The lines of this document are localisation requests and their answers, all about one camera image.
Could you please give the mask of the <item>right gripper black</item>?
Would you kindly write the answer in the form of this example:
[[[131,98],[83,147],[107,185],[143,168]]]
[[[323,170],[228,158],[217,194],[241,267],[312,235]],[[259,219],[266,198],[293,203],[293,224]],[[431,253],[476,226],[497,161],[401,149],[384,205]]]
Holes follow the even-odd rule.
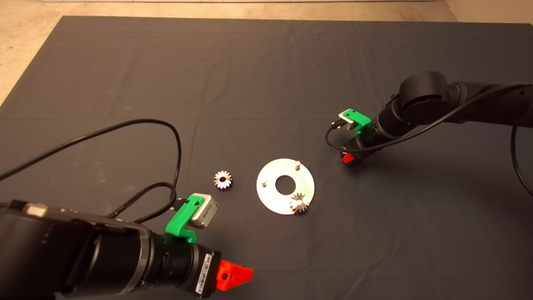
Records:
[[[373,133],[362,133],[360,135],[354,136],[347,142],[343,144],[344,150],[363,150],[366,148],[371,148],[377,144],[377,135]],[[362,152],[351,152],[351,153],[341,153],[341,160],[344,164],[349,164],[352,162],[359,162],[366,159],[368,156],[374,154],[376,150],[365,150]]]

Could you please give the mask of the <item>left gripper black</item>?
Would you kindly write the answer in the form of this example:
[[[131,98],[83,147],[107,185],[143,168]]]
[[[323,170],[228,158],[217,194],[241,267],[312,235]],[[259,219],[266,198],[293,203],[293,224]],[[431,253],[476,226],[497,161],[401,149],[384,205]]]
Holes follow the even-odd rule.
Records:
[[[193,292],[198,298],[209,298],[217,289],[227,291],[253,278],[253,269],[222,260],[217,250],[194,246],[193,254]]]

